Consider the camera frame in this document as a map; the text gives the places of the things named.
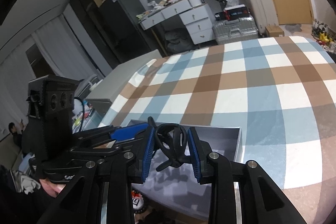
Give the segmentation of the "person's left hand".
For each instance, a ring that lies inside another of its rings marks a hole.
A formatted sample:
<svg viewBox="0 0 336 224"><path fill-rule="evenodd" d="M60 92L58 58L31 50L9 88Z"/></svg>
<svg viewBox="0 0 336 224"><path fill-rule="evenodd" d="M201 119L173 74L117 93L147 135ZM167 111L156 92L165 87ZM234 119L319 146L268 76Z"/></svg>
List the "person's left hand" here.
<svg viewBox="0 0 336 224"><path fill-rule="evenodd" d="M57 197L57 195L64 189L65 184L54 184L49 179L39 180L44 191L51 197Z"/></svg>

